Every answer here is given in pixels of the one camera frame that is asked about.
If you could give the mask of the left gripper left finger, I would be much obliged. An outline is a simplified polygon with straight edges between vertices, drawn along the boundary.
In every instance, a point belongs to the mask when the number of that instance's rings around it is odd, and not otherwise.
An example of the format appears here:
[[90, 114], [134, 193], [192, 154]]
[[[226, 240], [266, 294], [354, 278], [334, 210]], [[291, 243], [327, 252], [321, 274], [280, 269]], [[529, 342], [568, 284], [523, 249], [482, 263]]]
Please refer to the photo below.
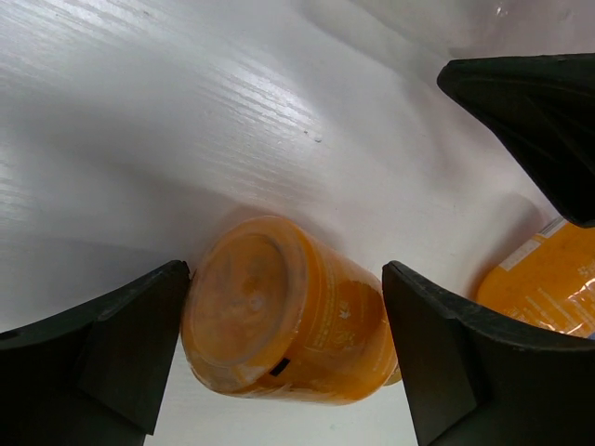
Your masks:
[[153, 434], [190, 272], [170, 261], [1, 334], [4, 445], [141, 445]]

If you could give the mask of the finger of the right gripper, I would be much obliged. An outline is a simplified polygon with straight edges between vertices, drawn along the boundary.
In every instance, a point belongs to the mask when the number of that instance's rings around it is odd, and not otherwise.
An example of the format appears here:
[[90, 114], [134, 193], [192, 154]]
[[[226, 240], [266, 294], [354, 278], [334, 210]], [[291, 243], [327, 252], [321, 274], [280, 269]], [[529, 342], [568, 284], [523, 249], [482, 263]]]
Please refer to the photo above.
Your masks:
[[561, 216], [593, 227], [593, 54], [455, 59], [437, 85], [497, 137]]

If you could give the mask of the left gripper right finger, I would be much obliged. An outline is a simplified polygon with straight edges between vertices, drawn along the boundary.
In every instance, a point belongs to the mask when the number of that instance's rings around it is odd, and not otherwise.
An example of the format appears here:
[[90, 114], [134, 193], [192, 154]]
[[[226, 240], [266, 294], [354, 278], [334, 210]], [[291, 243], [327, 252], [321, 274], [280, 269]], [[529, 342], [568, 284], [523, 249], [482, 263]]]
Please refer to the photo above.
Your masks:
[[501, 315], [392, 261], [385, 306], [421, 445], [590, 445], [594, 343]]

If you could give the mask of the orange juice bottle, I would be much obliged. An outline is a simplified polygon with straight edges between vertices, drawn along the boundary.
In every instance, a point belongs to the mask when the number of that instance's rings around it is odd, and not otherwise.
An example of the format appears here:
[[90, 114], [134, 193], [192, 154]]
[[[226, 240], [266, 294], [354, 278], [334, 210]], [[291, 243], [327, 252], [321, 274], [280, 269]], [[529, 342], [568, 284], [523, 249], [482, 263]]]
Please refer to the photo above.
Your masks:
[[193, 375], [226, 396], [344, 405], [402, 377], [380, 280], [277, 216], [216, 241], [180, 335]]
[[539, 328], [594, 338], [594, 230], [559, 216], [483, 279], [475, 301]]

